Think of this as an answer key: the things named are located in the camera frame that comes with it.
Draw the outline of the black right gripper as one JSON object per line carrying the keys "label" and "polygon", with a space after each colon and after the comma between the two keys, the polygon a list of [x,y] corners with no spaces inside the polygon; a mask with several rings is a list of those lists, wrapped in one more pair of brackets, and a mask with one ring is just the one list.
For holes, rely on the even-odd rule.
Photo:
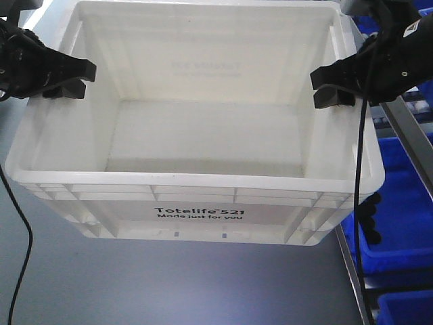
{"label": "black right gripper", "polygon": [[[354,62],[354,57],[348,57],[310,73],[313,89],[317,90],[313,96],[316,109],[355,105],[355,96],[341,90],[355,88]],[[364,42],[355,65],[361,87],[369,66],[373,66],[368,91],[371,104],[391,102],[432,79],[432,21],[417,20],[390,41],[374,37]]]}

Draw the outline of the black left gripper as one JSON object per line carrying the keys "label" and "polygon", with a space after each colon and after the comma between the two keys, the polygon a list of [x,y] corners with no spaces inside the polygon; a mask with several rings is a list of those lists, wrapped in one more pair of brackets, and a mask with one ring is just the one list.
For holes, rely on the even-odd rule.
{"label": "black left gripper", "polygon": [[1,98],[83,99],[97,66],[46,47],[31,30],[1,20]]}

